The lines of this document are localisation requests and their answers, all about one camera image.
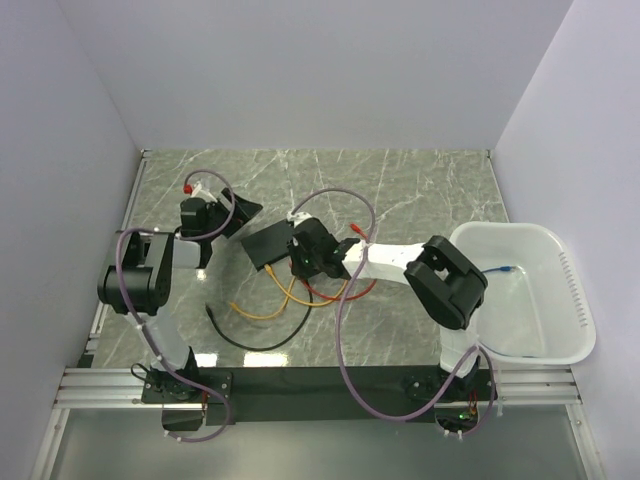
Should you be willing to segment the black network switch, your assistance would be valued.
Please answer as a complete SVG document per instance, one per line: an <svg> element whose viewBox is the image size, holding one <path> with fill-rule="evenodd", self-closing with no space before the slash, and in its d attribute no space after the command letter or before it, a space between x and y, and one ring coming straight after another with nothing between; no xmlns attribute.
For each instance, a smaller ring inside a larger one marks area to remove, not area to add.
<svg viewBox="0 0 640 480"><path fill-rule="evenodd" d="M280 220L241 240L241 245L257 271L273 265L289 256L288 243L293 235L293 225Z"/></svg>

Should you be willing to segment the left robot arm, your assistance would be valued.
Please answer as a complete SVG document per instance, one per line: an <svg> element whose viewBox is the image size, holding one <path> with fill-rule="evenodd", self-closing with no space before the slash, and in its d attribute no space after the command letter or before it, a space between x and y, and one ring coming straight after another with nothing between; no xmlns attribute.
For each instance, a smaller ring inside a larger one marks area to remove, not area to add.
<svg viewBox="0 0 640 480"><path fill-rule="evenodd" d="M207 190L189 194L173 231L116 231L97 284L99 300L133 325L154 355L146 382L180 402L199 394L201 377L192 348L164 309L173 270L204 269L213 241L230 238L263 210L229 188L221 194L227 205Z"/></svg>

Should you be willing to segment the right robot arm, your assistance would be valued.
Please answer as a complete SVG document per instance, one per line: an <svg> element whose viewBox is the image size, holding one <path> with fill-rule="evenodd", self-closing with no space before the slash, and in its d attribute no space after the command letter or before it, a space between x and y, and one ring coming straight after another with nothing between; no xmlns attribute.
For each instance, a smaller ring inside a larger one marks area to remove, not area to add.
<svg viewBox="0 0 640 480"><path fill-rule="evenodd" d="M440 387L452 399L465 397L475 386L476 353L463 355L477 344L472 316L483 304L486 276L447 238L432 236L424 244L368 243L358 238L342 241L317 218L290 214L293 227L288 242L291 271L300 279L318 274L329 278L396 282L411 287L428 316L439 325Z"/></svg>

